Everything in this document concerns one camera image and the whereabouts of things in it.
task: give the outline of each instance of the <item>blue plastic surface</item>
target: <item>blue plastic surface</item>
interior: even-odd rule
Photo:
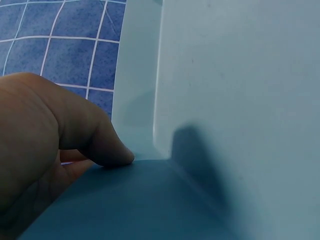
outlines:
[[[128,1],[112,121],[137,161],[86,173],[21,239],[320,239],[319,12]]]

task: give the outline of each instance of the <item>white grout line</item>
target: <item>white grout line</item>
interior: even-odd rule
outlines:
[[[115,1],[115,0],[108,0],[109,3],[115,3],[115,4],[126,4],[126,2],[123,1]]]
[[[97,91],[103,91],[103,92],[111,92],[113,93],[114,90],[113,89],[107,89],[107,88],[100,88],[100,87],[93,87],[93,86],[90,86],[89,87],[90,90],[97,90]]]
[[[26,3],[25,3],[24,9],[23,9],[23,12],[22,12],[22,15],[21,15],[21,19],[20,19],[20,22],[19,22],[19,25],[18,25],[18,29],[16,30],[14,39],[13,39],[11,45],[10,45],[10,48],[9,48],[9,50],[8,50],[8,53],[7,53],[6,57],[5,57],[4,66],[3,66],[3,71],[2,71],[2,76],[5,75],[8,58],[9,58],[11,49],[12,49],[14,43],[15,43],[15,40],[16,40],[18,34],[19,34],[19,31],[20,31],[20,28],[21,28],[21,25],[22,25],[22,21],[23,21],[23,19],[24,19],[24,16],[25,16],[25,13],[26,13],[26,9],[27,9],[27,6],[28,6],[28,1],[29,1],[29,0],[27,0]]]
[[[81,85],[73,85],[73,84],[65,84],[65,83],[56,83],[57,85],[61,87],[69,87],[69,88],[77,88],[77,89],[87,89],[86,86]]]
[[[32,36],[21,36],[17,38],[10,38],[10,39],[3,39],[0,40],[1,43],[7,43],[11,41],[18,41],[18,40],[23,40],[23,39],[73,39],[73,40],[91,40],[91,41],[99,41],[99,42],[107,42],[107,43],[114,43],[118,44],[119,41],[114,41],[114,40],[107,40],[107,39],[102,39],[102,38],[94,38],[94,37],[86,37],[86,36],[48,36],[48,35],[32,35]]]
[[[79,2],[80,0],[66,0],[67,3],[72,3],[72,2]],[[63,3],[64,1],[29,1],[28,4],[60,4]],[[122,1],[117,1],[117,0],[109,0],[110,3],[115,3],[115,4],[126,4],[126,2]],[[0,8],[4,7],[10,7],[10,6],[16,6],[16,5],[23,5],[26,4],[25,2],[16,2],[16,3],[8,3],[5,5],[0,5]]]
[[[96,55],[96,50],[97,50],[97,45],[98,45],[98,38],[100,36],[100,31],[101,31],[102,24],[104,22],[104,18],[105,18],[105,15],[106,15],[107,4],[108,4],[108,0],[105,1],[104,7],[103,7],[103,11],[102,11],[102,16],[101,16],[101,19],[100,19],[98,32],[96,33],[96,40],[94,42],[92,58],[91,58],[89,74],[88,74],[88,81],[87,81],[87,85],[86,85],[85,99],[88,99],[88,96],[89,96],[89,87],[90,87],[90,81],[91,81],[91,74],[92,74],[92,69],[94,67],[95,55]]]
[[[56,83],[57,85],[61,87],[69,87],[69,88],[77,88],[77,89],[87,89],[87,86],[81,86],[81,85],[73,85],[73,84],[65,84],[65,83]],[[100,87],[93,87],[90,86],[89,90],[97,90],[97,91],[102,91],[102,92],[110,92],[113,93],[113,89],[106,89],[106,88],[100,88]]]
[[[51,31],[50,31],[50,34],[49,34],[49,39],[48,39],[48,42],[46,44],[46,49],[45,49],[45,52],[44,52],[44,57],[43,57],[42,65],[41,65],[40,76],[42,76],[42,74],[44,72],[45,62],[46,62],[47,55],[48,55],[48,50],[49,50],[49,45],[50,45],[52,33],[54,32],[56,22],[58,20],[58,17],[60,15],[62,9],[64,8],[65,4],[66,4],[66,0],[63,0],[63,3],[61,4],[59,11],[56,13],[56,16],[54,18],[54,21],[53,21],[53,24],[52,24],[52,27],[51,27]]]

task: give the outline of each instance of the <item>plastic bin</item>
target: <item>plastic bin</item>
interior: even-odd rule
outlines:
[[[21,239],[320,239],[320,1],[128,0],[94,167]]]

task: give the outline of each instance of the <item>blue tile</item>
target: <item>blue tile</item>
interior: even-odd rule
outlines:
[[[122,3],[107,3],[99,38],[114,41],[120,40],[125,8],[126,5]]]
[[[61,4],[28,4],[18,37],[49,35]]]
[[[16,36],[25,4],[0,7],[0,40]]]
[[[86,86],[95,41],[52,39],[43,76],[55,83]]]
[[[114,94],[109,91],[89,90],[88,100],[102,108],[111,118]]]
[[[27,0],[1,0],[1,5],[25,3]]]
[[[96,38],[104,5],[101,1],[67,2],[56,21],[53,35]]]
[[[40,74],[48,39],[22,39],[13,43],[4,74],[30,72]]]
[[[0,76],[2,76],[6,57],[11,46],[11,41],[0,43]]]
[[[91,87],[114,89],[118,48],[118,43],[98,42],[91,73]]]
[[[65,88],[68,91],[73,92],[74,94],[77,94],[83,98],[86,97],[87,90],[84,88],[70,87],[70,86],[64,86],[63,88]]]

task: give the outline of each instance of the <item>hand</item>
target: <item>hand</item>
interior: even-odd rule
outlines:
[[[93,103],[35,74],[0,77],[0,239],[19,236],[93,162],[133,159]]]

